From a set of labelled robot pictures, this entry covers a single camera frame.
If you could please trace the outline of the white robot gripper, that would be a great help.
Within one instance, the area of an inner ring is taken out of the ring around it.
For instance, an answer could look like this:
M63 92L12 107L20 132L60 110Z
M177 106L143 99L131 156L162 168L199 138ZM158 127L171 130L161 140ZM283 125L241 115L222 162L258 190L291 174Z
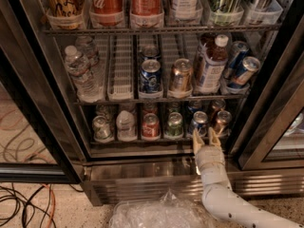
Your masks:
M196 154L196 165L203 184L228 184L225 158L221 151L221 142L212 127L208 128L209 144L201 138L198 130L193 131L193 151Z

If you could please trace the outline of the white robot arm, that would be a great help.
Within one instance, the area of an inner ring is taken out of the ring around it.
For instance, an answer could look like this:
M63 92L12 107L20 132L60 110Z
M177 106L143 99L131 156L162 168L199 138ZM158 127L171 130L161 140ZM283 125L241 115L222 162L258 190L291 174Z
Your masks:
M302 224L255 207L236 194L225 168L220 140L208 128L209 143L205 144L197 129L193 131L193 150L197 171L203 187L201 201L217 220L226 220L244 228L303 228Z

